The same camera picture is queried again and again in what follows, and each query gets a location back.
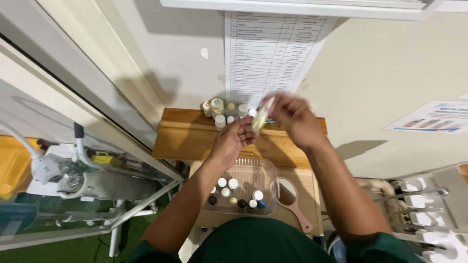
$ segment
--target plastic tray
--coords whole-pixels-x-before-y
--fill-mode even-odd
[[[278,176],[275,165],[265,159],[257,158],[238,158],[234,166],[223,173],[221,176],[229,181],[231,178],[237,179],[239,187],[232,191],[229,197],[221,196],[221,188],[216,185],[216,192],[211,194],[216,197],[217,202],[214,205],[208,203],[203,205],[203,209],[219,211],[226,213],[248,214],[254,216],[266,216],[275,210],[276,200],[278,198]],[[251,209],[249,206],[240,208],[237,204],[230,203],[231,198],[237,200],[244,199],[249,202],[252,199],[252,193],[255,190],[263,192],[263,201],[265,208]]]

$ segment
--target pink hand mirror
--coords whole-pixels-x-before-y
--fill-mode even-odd
[[[297,203],[297,189],[296,186],[287,178],[279,177],[279,198],[278,204],[291,210],[297,217],[300,227],[304,233],[312,231],[312,224],[304,217],[299,210]]]

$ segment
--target blue bottle cap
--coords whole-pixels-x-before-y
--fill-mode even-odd
[[[265,202],[264,201],[258,201],[258,207],[259,208],[265,208],[266,207]]]

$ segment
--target poster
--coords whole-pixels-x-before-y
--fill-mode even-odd
[[[432,101],[382,130],[461,134],[468,131],[468,102]]]

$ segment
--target beige wall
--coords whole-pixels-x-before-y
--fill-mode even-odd
[[[124,42],[135,43],[130,52],[159,80],[156,92],[166,107],[197,109],[224,96],[222,12],[163,8],[152,0],[114,4],[131,32]],[[330,140],[352,173],[391,178],[468,161],[468,133],[381,131],[429,101],[468,92],[468,13],[338,24],[297,94],[326,118]]]

